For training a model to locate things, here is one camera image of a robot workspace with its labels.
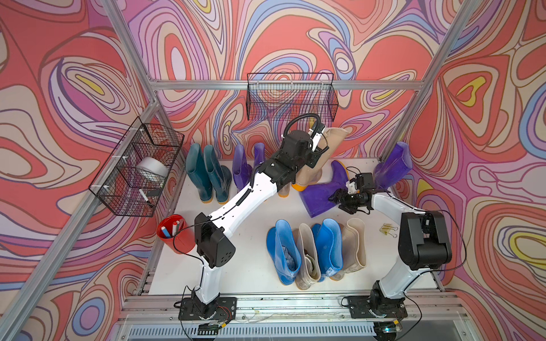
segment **rubber boot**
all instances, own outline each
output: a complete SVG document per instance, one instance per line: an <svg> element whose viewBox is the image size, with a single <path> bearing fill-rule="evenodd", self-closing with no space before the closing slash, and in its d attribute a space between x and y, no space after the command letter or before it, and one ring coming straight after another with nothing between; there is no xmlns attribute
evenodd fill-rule
<svg viewBox="0 0 546 341"><path fill-rule="evenodd" d="M336 204L329 201L328 198L330 198L336 190L347 188L345 184L349 181L349 177L347 176L347 171L343 164L334 160L332 161L331 167L333 174L330 182L310 185L307 186L303 192L300 192L301 200L311 218L335 207Z"/></svg>
<svg viewBox="0 0 546 341"><path fill-rule="evenodd" d="M388 189L402 179L413 167L410 147L405 142L397 142L385 162L373 170L373 180L377 187Z"/></svg>
<svg viewBox="0 0 546 341"><path fill-rule="evenodd" d="M301 256L301 267L300 272L296 275L296 286L300 290L307 290L321 278L313 232L307 224L301 224L292 233Z"/></svg>
<svg viewBox="0 0 546 341"><path fill-rule="evenodd" d="M277 195L281 198L286 198L290 194L290 184L287 183L280 191L277 192Z"/></svg>
<svg viewBox="0 0 546 341"><path fill-rule="evenodd" d="M366 267L366 248L364 246L364 222L358 218L351 218L347 225L341 228L343 268L330 277L340 280L346 273L359 271Z"/></svg>
<svg viewBox="0 0 546 341"><path fill-rule="evenodd" d="M265 144L258 142L254 144L254 168L265 161Z"/></svg>
<svg viewBox="0 0 546 341"><path fill-rule="evenodd" d="M349 134L348 130L343 128L328 128L324 131L321 140L318 143L320 148L328 146L328 150L321 155L317 164L311 168L307 165L303 166L301 170L296 174L296 183L292 185L295 190L303 191L309 184L320 180L320 176L317 178L317 174L320 172L326 161L334 154L341 142Z"/></svg>
<svg viewBox="0 0 546 341"><path fill-rule="evenodd" d="M201 146L198 143L192 144L186 158L186 172L189 179L197 187L199 198L205 204L212 201L212 183L206 173Z"/></svg>
<svg viewBox="0 0 546 341"><path fill-rule="evenodd" d="M250 180L252 166L246 163L245 148L242 145L235 147L233 154L233 182L237 186L238 192L242 190Z"/></svg>
<svg viewBox="0 0 546 341"><path fill-rule="evenodd" d="M214 147L211 145L205 146L203 155L206 172L216 191L216 200L220 204L225 204L229 200L229 186L232 184L232 173L226 166L220 166Z"/></svg>
<svg viewBox="0 0 546 341"><path fill-rule="evenodd" d="M317 247L318 265L321 268L321 279L331 277L343 268L341 254L341 230L333 219L324 219L322 225L315 224L313 231L314 243Z"/></svg>
<svg viewBox="0 0 546 341"><path fill-rule="evenodd" d="M268 231L265 244L281 283L284 285L294 283L301 267L301 256L286 220L277 220L275 227Z"/></svg>

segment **colorful wallpaper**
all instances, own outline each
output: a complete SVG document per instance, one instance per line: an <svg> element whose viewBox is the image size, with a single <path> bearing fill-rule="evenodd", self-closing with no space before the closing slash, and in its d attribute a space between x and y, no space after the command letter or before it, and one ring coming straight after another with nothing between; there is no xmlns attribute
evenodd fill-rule
<svg viewBox="0 0 546 341"><path fill-rule="evenodd" d="M340 80L421 79L459 1L123 2L154 79L246 79L249 72L334 71Z"/></svg>
<svg viewBox="0 0 546 341"><path fill-rule="evenodd" d="M333 127L343 127L349 136L339 146L338 157L377 157L405 111L413 91L338 91L340 107ZM242 144L249 158L252 146L263 142L270 154L281 145L286 121L248 121L246 91L195 91L195 96L176 90L163 91L160 99L173 126L186 136L185 150L194 143L214 145L218 155L231 158Z"/></svg>
<svg viewBox="0 0 546 341"><path fill-rule="evenodd" d="M153 79L233 80L250 72L331 71L337 80L420 80L459 1L181 1L121 3ZM376 157L412 91L339 91L344 157ZM246 91L158 92L176 129L230 158L269 151L286 122L248 122Z"/></svg>
<svg viewBox="0 0 546 341"><path fill-rule="evenodd" d="M100 0L0 1L0 313L146 105ZM18 340L104 339L142 275L156 219L100 206Z"/></svg>
<svg viewBox="0 0 546 341"><path fill-rule="evenodd" d="M546 340L545 56L544 1L484 0L405 138L398 191L460 222L442 280L486 340Z"/></svg>

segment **metal vent grille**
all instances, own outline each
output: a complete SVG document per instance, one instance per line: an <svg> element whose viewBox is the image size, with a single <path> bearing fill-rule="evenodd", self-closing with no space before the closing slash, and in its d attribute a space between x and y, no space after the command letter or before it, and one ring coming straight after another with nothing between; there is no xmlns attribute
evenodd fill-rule
<svg viewBox="0 0 546 341"><path fill-rule="evenodd" d="M210 338L198 335L197 324L185 324L184 328L191 338ZM133 325L129 340L179 339L185 336L180 325ZM255 337L339 337L375 336L373 322L319 322L319 323L259 323L229 324L221 329L217 338L255 338Z"/></svg>

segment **red pen holder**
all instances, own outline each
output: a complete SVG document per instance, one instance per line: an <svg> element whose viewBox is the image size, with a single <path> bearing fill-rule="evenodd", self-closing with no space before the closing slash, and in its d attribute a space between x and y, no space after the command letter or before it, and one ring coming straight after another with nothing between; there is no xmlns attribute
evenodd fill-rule
<svg viewBox="0 0 546 341"><path fill-rule="evenodd" d="M173 223L176 223L177 220L180 221L180 226L178 227L178 230L180 231L180 233L177 234L176 237L174 238L165 238L163 232L161 231L161 226L165 226L167 229L167 232L172 234ZM173 250L175 253L178 253L178 254L188 253L195 246L195 235L193 234L193 229L192 228L187 229L186 228L187 226L188 224L186 223L186 221L181 215L173 214L172 216L169 216L163 219L163 221L157 226L156 235L165 244L167 244L171 248L171 250Z"/></svg>

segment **wire basket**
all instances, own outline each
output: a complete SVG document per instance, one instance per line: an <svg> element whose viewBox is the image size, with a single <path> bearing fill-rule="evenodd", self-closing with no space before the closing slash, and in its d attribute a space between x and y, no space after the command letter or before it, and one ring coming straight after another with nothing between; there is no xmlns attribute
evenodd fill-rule
<svg viewBox="0 0 546 341"><path fill-rule="evenodd" d="M290 121L316 113L331 125L339 103L333 73L249 73L246 112L249 121Z"/></svg>
<svg viewBox="0 0 546 341"><path fill-rule="evenodd" d="M172 128L141 123L104 183L90 186L90 190L117 216L153 217L183 141L184 135ZM161 162L168 169L167 175L138 168L146 157Z"/></svg>

